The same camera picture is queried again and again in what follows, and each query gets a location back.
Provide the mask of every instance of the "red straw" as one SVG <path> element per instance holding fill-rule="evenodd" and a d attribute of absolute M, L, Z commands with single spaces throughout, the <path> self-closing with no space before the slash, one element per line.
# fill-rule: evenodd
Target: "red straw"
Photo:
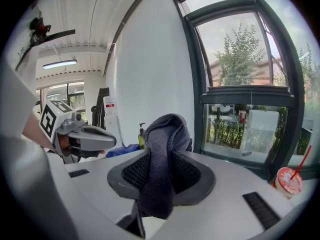
<path fill-rule="evenodd" d="M 299 172 L 299 170 L 301 169 L 301 167 L 302 167 L 302 165 L 304 164 L 307 156 L 309 155 L 309 152 L 310 152 L 310 150 L 311 150 L 311 147 L 312 147 L 312 145 L 309 146 L 308 151 L 306 152 L 306 154 L 305 154 L 302 162 L 300 163 L 298 169 L 296 169 L 295 173 L 292 175 L 292 177 L 290 178 L 290 180 L 292 180 L 292 179 L 294 178 L 294 176 L 296 176 L 296 174 L 297 174 L 297 173 Z"/>

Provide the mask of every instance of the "soap dispenser bottle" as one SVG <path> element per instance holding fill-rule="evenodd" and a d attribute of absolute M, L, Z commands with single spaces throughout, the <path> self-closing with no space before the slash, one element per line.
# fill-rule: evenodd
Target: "soap dispenser bottle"
<path fill-rule="evenodd" d="M 142 125 L 144 125 L 145 122 L 142 122 L 142 123 L 139 123 L 140 125 L 140 133 L 138 135 L 138 141 L 139 141 L 139 146 L 140 146 L 140 149 L 145 149 L 145 141 L 144 141 L 144 136 L 143 136 L 143 133 L 144 133 L 144 129 L 142 128 Z"/>

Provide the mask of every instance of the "person's arm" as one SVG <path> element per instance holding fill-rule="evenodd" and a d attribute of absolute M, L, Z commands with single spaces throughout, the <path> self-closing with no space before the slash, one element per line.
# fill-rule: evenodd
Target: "person's arm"
<path fill-rule="evenodd" d="M 39 145 L 47 149 L 54 150 L 51 142 L 48 140 L 44 132 L 40 129 L 39 121 L 33 112 L 31 112 L 24 126 L 22 134 L 28 139 L 38 143 Z"/>

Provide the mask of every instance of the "gray towel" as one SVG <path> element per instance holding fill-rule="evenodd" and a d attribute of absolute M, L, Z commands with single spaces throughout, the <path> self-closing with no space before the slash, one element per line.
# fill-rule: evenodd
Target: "gray towel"
<path fill-rule="evenodd" d="M 185 119 L 166 114 L 144 132 L 144 144 L 150 149 L 149 179 L 140 192 L 139 202 L 145 216 L 166 219 L 173 209 L 175 190 L 170 179 L 171 151 L 185 151 L 190 134 Z"/>

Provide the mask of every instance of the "tree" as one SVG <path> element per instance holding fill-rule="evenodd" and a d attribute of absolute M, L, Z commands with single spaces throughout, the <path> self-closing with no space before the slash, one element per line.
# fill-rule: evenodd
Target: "tree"
<path fill-rule="evenodd" d="M 257 64 L 261 63 L 266 52 L 265 49 L 258 50 L 260 40 L 255 38 L 256 27 L 240 23 L 239 30 L 232 29 L 235 38 L 226 33 L 224 38 L 224 52 L 218 51 L 214 55 L 220 65 L 217 75 L 220 75 L 219 86 L 251 85 L 254 77 L 262 75 L 263 71 L 257 71 Z"/>
<path fill-rule="evenodd" d="M 310 45 L 306 44 L 307 54 L 300 48 L 299 57 L 304 81 L 305 112 L 319 112 L 320 109 L 320 64 L 312 58 Z"/>

